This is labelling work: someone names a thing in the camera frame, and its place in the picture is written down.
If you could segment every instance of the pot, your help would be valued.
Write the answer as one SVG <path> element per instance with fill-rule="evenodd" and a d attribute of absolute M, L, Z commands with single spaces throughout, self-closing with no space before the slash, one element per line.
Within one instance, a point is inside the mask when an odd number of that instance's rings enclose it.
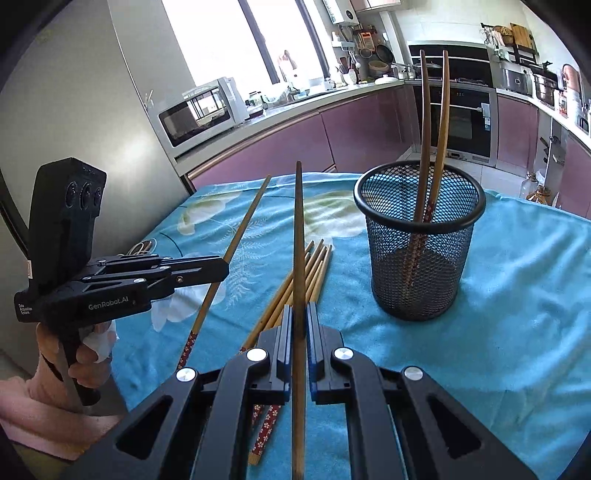
<path fill-rule="evenodd" d="M 558 88 L 558 83 L 547 77 L 534 73 L 535 95 L 538 100 L 554 106 L 554 90 Z"/>

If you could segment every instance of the microwave oven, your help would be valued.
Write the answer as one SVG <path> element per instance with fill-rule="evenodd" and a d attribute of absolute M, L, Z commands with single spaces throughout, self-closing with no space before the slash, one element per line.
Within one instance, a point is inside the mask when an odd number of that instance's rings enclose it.
<path fill-rule="evenodd" d="M 246 105 L 233 78 L 222 77 L 183 94 L 183 101 L 152 119 L 167 155 L 186 151 L 248 119 Z"/>

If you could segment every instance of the bottle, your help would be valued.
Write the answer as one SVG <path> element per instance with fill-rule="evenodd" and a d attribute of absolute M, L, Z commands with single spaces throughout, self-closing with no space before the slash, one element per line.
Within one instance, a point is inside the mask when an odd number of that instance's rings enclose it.
<path fill-rule="evenodd" d="M 526 199 L 529 195 L 535 192 L 538 188 L 538 180 L 535 173 L 527 173 L 527 178 L 521 182 L 521 189 L 519 190 L 519 198 Z"/>

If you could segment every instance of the window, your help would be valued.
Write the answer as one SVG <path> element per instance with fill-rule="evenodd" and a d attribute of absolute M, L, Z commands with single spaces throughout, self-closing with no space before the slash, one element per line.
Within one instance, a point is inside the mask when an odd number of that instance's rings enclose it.
<path fill-rule="evenodd" d="M 310 34 L 294 0 L 248 0 L 248 5 L 265 37 L 281 80 L 289 80 L 294 72 L 306 79 L 324 78 Z"/>
<path fill-rule="evenodd" d="M 163 0 L 196 85 L 234 77 L 243 98 L 294 75 L 327 75 L 323 41 L 304 0 Z"/>

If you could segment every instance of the basket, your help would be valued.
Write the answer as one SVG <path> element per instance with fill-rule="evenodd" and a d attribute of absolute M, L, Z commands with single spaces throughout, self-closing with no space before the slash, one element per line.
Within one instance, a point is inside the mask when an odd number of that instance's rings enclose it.
<path fill-rule="evenodd" d="M 386 312 L 412 321 L 432 319 L 452 305 L 474 223 L 486 206 L 480 184 L 446 165 L 433 221 L 413 222 L 419 165 L 405 160 L 376 167 L 354 192 L 367 221 L 374 297 Z"/>

